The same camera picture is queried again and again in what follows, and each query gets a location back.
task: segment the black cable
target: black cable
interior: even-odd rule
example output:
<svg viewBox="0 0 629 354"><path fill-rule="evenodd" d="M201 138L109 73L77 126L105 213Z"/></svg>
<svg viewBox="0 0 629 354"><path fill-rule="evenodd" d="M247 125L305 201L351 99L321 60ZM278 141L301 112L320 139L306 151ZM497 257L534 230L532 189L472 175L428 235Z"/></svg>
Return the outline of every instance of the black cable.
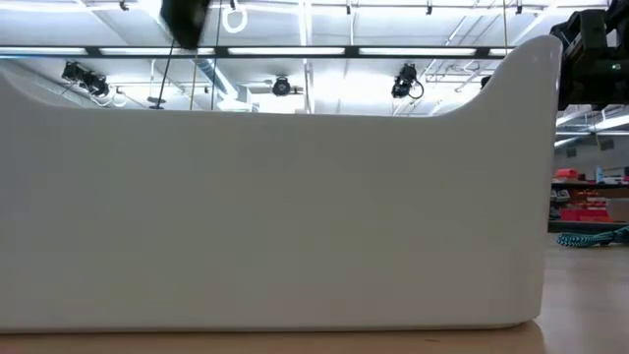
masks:
<svg viewBox="0 0 629 354"><path fill-rule="evenodd" d="M223 19L223 0L220 0L220 4L218 6L218 26L216 27L216 41L214 45L218 46L218 39L220 38L220 28L221 21ZM216 88L216 69L218 68L218 58L214 57L214 67L212 73L212 101L211 101L211 109L214 110L214 89Z"/></svg>
<svg viewBox="0 0 629 354"><path fill-rule="evenodd" d="M415 80L415 83L416 83L416 84L417 84L420 88L422 88L422 94L420 94L420 95L419 95L419 96L417 96L417 97L413 97L413 96L411 95L411 93L409 92L409 97L411 97L411 98L413 98L413 99L420 99L420 98L422 98L422 97L424 96L424 85L422 85L422 83L420 83L420 82L419 82L419 81L417 81L417 80Z"/></svg>
<svg viewBox="0 0 629 354"><path fill-rule="evenodd" d="M78 83L79 83L79 81L78 81L78 80L73 81L73 82L72 82L72 83L71 83L71 84L70 84L70 85L69 85L66 89L64 89L64 90L63 90L63 92L61 92L61 94L59 94L59 95L63 95L63 94L64 94L64 93L66 93L69 89L71 89L74 85L76 85L76 84L78 84Z"/></svg>
<svg viewBox="0 0 629 354"><path fill-rule="evenodd" d="M159 88L159 98L155 104L155 109L159 109L159 105L161 104L161 95L164 94L164 85L166 85L166 77L168 76L168 68L170 68L170 60L173 58L173 49L175 49L175 38L173 38L173 43L170 45L170 53L168 53L168 61L166 62L164 77L161 79L161 88Z"/></svg>

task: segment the metal beam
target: metal beam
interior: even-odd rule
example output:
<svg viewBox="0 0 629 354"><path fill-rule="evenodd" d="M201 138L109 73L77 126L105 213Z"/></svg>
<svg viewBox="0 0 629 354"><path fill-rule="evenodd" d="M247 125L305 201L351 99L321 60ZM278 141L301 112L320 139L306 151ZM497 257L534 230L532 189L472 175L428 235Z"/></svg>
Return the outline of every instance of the metal beam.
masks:
<svg viewBox="0 0 629 354"><path fill-rule="evenodd" d="M2 58L168 59L170 47L93 45L0 45ZM499 60L504 47L448 45L308 45L203 46L199 53L176 47L174 59L306 58L306 59L459 59Z"/></svg>

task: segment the white container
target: white container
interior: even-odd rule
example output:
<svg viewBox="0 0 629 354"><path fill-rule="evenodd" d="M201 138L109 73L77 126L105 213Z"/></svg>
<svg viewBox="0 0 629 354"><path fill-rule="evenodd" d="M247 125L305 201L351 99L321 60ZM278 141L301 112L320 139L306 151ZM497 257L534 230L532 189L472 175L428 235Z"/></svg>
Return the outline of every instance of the white container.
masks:
<svg viewBox="0 0 629 354"><path fill-rule="evenodd" d="M68 108L2 79L0 330L528 321L560 54L535 38L430 119Z"/></svg>

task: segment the teal cable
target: teal cable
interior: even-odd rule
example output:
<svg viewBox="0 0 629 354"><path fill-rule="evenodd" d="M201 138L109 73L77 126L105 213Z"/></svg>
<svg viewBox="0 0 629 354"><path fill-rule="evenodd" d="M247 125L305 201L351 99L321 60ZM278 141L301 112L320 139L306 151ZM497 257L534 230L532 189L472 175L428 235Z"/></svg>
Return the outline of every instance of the teal cable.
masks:
<svg viewBox="0 0 629 354"><path fill-rule="evenodd" d="M586 248L595 245L607 246L612 242L629 244L629 226L615 231L602 232L597 235L564 232L557 236L561 246Z"/></svg>

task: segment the hanging cable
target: hanging cable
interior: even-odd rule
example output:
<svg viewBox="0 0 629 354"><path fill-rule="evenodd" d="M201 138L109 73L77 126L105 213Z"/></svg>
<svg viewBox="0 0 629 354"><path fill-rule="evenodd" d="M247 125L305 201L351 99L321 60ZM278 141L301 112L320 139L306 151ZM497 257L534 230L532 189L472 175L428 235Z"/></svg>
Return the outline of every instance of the hanging cable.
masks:
<svg viewBox="0 0 629 354"><path fill-rule="evenodd" d="M197 54L195 55L195 61L193 63L195 63L195 70L193 71L193 91L190 95L190 110L193 110L193 104L195 103L195 87L197 86L197 68L199 67L199 65L197 65L197 59L199 59L199 52L197 51Z"/></svg>
<svg viewBox="0 0 629 354"><path fill-rule="evenodd" d="M117 96L123 96L125 100L122 102L116 102ZM127 96L127 94L122 92L120 88L116 88L116 93L114 93L114 95L111 97L111 102L114 104L114 106L116 106L117 108L122 108L127 105L128 101L129 101L129 97Z"/></svg>
<svg viewBox="0 0 629 354"><path fill-rule="evenodd" d="M71 89L74 85L78 84L79 81L73 81L71 82L66 89L63 90L63 92L59 93L59 95L63 95L64 93L66 93L69 89Z"/></svg>
<svg viewBox="0 0 629 354"><path fill-rule="evenodd" d="M504 55L509 53L509 40L507 38L507 0L502 0L502 22L504 24Z"/></svg>
<svg viewBox="0 0 629 354"><path fill-rule="evenodd" d="M223 13L223 0L220 0L220 4L218 7L218 18L222 19L221 15ZM215 45L218 46L218 39L220 38L220 26L216 28L216 41L215 41ZM211 100L211 110L214 110L214 90L216 88L216 69L218 68L218 58L214 59L214 67L212 68L213 73L212 73L212 100Z"/></svg>
<svg viewBox="0 0 629 354"><path fill-rule="evenodd" d="M150 82L148 83L148 96L153 96L153 81L155 80L155 59L150 61Z"/></svg>
<svg viewBox="0 0 629 354"><path fill-rule="evenodd" d="M170 44L170 53L168 53L168 61L166 62L166 70L164 70L164 77L161 80L161 88L159 88L159 98L155 103L156 109L159 109L161 104L161 97L164 94L164 85L166 85L166 77L168 76L168 69L170 68L170 60L173 58L173 49L175 49L175 39L173 38L172 44Z"/></svg>
<svg viewBox="0 0 629 354"><path fill-rule="evenodd" d="M229 25L229 15L234 14L234 13L240 13L241 20L240 20L240 24L233 28L231 27L231 25ZM232 7L230 7L229 10L223 12L221 16L221 22L223 23L223 28L227 30L227 32L232 33L232 34L238 33L244 30L245 27L247 26L248 21L249 19L247 16L247 10L245 9L243 5L238 4L238 0L232 0Z"/></svg>
<svg viewBox="0 0 629 354"><path fill-rule="evenodd" d="M424 96L424 85L422 85L422 83L420 83L419 80L415 80L415 87L420 87L422 89L422 93L419 96L413 96L411 95L411 93L409 92L409 97L418 100L420 98L422 98Z"/></svg>

